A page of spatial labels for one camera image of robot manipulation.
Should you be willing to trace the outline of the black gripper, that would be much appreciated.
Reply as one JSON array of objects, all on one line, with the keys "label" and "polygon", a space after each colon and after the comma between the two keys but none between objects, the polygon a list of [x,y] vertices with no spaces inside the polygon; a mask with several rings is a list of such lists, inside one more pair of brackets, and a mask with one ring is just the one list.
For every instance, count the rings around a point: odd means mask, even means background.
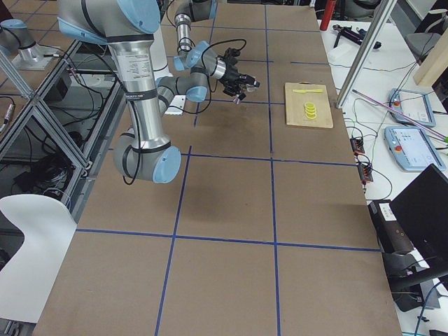
[{"label": "black gripper", "polygon": [[238,84],[226,84],[224,86],[223,92],[227,95],[240,95],[241,88]]},{"label": "black gripper", "polygon": [[224,88],[235,88],[238,85],[244,87],[259,87],[260,83],[250,75],[241,75],[235,65],[226,63],[225,73],[220,78],[220,83]]}]

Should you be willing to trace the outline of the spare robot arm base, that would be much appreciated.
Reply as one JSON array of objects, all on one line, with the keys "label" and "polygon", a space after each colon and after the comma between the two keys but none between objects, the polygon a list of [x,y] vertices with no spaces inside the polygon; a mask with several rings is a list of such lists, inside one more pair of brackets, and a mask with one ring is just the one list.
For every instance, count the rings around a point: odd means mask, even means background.
[{"label": "spare robot arm base", "polygon": [[17,53],[12,61],[16,69],[45,70],[51,60],[59,57],[57,51],[56,47],[38,44],[23,21],[8,19],[1,22],[1,52],[6,56]]}]

